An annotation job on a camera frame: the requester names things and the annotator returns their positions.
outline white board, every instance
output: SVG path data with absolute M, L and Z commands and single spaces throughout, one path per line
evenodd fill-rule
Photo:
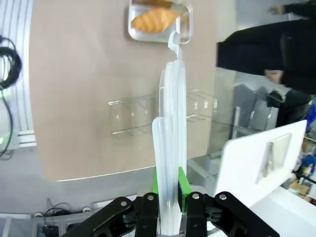
M 228 141 L 223 150 L 215 193 L 232 193 L 250 207 L 287 180 L 299 155 L 306 121 Z M 290 134 L 283 165 L 258 181 L 270 142 Z

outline silver tray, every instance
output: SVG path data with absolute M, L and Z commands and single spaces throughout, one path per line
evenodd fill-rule
M 177 31 L 180 34 L 180 43 L 188 43 L 191 40 L 193 33 L 193 13 L 190 5 L 174 3 L 171 9 L 181 12 L 181 14 L 170 27 L 161 33 L 146 34 L 132 28 L 131 22 L 136 16 L 154 7 L 157 6 L 142 3 L 141 0 L 131 0 L 128 9 L 128 33 L 134 40 L 168 42 L 172 31 Z

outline dish rack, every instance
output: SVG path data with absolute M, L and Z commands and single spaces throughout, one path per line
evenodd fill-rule
M 152 123 L 159 117 L 159 95 L 146 95 L 108 103 L 111 133 L 120 138 L 138 133 L 152 134 Z M 210 120 L 217 113 L 217 99 L 199 89 L 187 90 L 187 122 Z

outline white plastic object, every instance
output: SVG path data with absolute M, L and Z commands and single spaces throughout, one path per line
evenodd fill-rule
M 292 173 L 305 130 L 306 120 L 303 120 L 228 141 L 224 145 L 214 195 L 222 191 L 230 192 L 247 207 L 266 197 Z M 278 158 L 285 154 L 282 165 L 258 181 L 262 167 L 267 162 L 268 144 L 286 134 L 291 134 L 288 145 L 282 145 L 284 151 L 276 149 L 277 154 L 274 155 Z
M 153 121 L 160 233 L 168 236 L 179 234 L 178 170 L 187 171 L 186 74 L 179 43 L 179 34 L 172 32 L 168 47 L 177 60 L 168 62 L 161 73 L 159 117 Z

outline bread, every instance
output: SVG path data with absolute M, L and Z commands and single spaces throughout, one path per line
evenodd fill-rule
M 132 27 L 144 33 L 157 34 L 171 26 L 179 13 L 163 7 L 155 7 L 136 16 L 132 20 Z

